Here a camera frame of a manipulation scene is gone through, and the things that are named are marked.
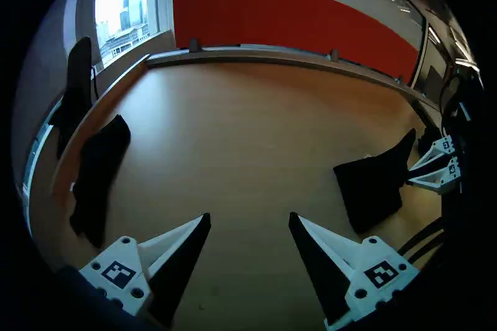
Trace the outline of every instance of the orange partition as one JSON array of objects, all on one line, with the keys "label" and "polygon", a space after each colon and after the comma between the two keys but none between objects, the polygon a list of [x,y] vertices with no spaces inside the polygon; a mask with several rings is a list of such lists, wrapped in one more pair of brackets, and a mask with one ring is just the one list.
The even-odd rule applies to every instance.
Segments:
[{"label": "orange partition", "polygon": [[376,19],[334,0],[173,0],[176,46],[254,43],[361,63],[407,83],[417,50]]}]

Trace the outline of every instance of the black fabric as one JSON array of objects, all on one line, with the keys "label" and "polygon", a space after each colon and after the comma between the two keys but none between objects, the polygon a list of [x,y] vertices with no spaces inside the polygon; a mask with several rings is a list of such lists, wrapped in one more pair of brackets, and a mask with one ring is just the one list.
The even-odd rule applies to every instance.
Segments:
[{"label": "black fabric", "polygon": [[411,129],[387,152],[333,168],[356,233],[366,232],[402,206],[399,188],[408,174],[415,139],[416,131]]},{"label": "black fabric", "polygon": [[417,140],[417,153],[419,157],[422,157],[424,154],[430,150],[431,145],[436,140],[442,138],[440,134],[440,130],[436,127],[426,127],[424,129],[423,135]]},{"label": "black fabric", "polygon": [[83,37],[67,59],[67,82],[60,107],[49,124],[59,129],[57,158],[60,158],[81,120],[91,108],[91,41]]},{"label": "black fabric", "polygon": [[73,188],[76,209],[70,224],[77,235],[84,233],[98,248],[104,240],[109,189],[130,139],[126,122],[116,115],[81,149],[80,171]]}]

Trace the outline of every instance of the ceiling light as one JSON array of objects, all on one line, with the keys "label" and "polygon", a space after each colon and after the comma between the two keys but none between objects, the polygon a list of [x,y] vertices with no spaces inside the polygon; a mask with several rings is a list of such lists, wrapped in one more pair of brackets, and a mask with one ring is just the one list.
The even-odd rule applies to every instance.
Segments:
[{"label": "ceiling light", "polygon": [[435,40],[437,40],[437,43],[440,43],[440,39],[437,36],[437,34],[435,33],[435,31],[433,31],[433,28],[428,27],[428,31],[430,31],[430,34],[432,34],[432,36],[435,38]]},{"label": "ceiling light", "polygon": [[471,55],[466,51],[466,49],[464,49],[464,47],[461,45],[461,43],[456,40],[455,44],[457,45],[457,47],[459,48],[459,50],[464,54],[464,56],[466,57],[466,59],[468,61],[472,62],[473,58],[471,58]]},{"label": "ceiling light", "polygon": [[476,66],[476,64],[470,62],[470,61],[467,61],[467,60],[464,60],[464,59],[461,59],[461,58],[456,58],[455,59],[455,64],[456,65],[460,65],[460,66],[466,66],[466,67],[471,67],[473,68],[473,70],[475,70],[476,72],[480,72],[480,69]]}]

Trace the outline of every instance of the white bracket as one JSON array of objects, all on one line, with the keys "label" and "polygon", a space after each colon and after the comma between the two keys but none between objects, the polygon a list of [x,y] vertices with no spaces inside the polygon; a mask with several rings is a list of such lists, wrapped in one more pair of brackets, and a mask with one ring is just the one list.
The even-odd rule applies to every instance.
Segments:
[{"label": "white bracket", "polygon": [[442,137],[439,140],[436,140],[424,154],[421,159],[419,159],[416,164],[410,169],[410,171],[414,171],[422,166],[425,166],[436,159],[441,158],[444,155],[453,155],[455,153],[454,143],[452,142],[451,136]]},{"label": "white bracket", "polygon": [[456,182],[461,178],[461,169],[457,156],[450,159],[449,164],[435,172],[426,175],[413,177],[407,181],[408,184],[423,189],[435,191],[437,194],[443,194],[454,188]]},{"label": "white bracket", "polygon": [[80,269],[97,291],[134,316],[153,320],[147,308],[153,300],[148,282],[208,214],[138,244],[121,237]]},{"label": "white bracket", "polygon": [[378,237],[368,237],[359,244],[301,216],[298,219],[310,237],[350,281],[345,293],[350,310],[332,325],[325,319],[328,331],[341,329],[372,313],[376,307],[388,302],[395,291],[405,288],[419,273]]}]

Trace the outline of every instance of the glass wall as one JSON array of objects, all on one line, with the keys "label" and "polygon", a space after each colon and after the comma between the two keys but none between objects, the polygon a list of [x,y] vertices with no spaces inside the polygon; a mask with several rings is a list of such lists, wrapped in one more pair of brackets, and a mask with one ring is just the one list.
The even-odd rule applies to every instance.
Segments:
[{"label": "glass wall", "polygon": [[104,67],[150,37],[147,0],[95,0],[95,26]]}]

